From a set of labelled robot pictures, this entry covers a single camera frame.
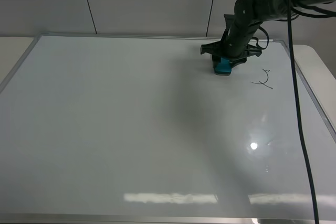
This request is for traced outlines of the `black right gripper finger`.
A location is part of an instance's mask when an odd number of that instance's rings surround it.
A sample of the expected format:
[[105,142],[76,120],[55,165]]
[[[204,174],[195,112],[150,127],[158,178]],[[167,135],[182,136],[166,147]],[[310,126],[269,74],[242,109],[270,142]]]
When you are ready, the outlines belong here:
[[212,55],[212,64],[217,65],[221,62],[221,57]]
[[238,59],[238,60],[230,61],[229,65],[230,65],[231,68],[234,68],[238,65],[246,63],[246,61],[247,61],[247,58],[241,58],[241,59]]

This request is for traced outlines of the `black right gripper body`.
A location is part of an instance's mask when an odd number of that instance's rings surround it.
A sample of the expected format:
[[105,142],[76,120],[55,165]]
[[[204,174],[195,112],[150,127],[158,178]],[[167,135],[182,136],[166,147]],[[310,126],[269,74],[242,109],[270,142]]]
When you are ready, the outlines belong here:
[[223,58],[230,62],[257,56],[262,53],[259,45],[251,45],[249,42],[254,38],[255,32],[260,28],[262,22],[253,22],[250,25],[240,24],[234,15],[224,15],[226,29],[219,41],[203,44],[200,48],[201,54],[210,54],[216,59]]

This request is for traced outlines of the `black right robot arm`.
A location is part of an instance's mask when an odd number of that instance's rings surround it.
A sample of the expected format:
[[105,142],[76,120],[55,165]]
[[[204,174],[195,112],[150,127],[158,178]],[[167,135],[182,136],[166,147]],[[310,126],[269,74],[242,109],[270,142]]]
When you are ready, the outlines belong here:
[[255,32],[262,23],[272,20],[291,22],[298,16],[331,18],[335,12],[319,7],[335,0],[237,0],[234,14],[225,15],[226,28],[217,42],[201,45],[202,54],[212,55],[213,66],[227,60],[231,67],[246,62],[251,56],[259,57],[264,47],[251,45]]

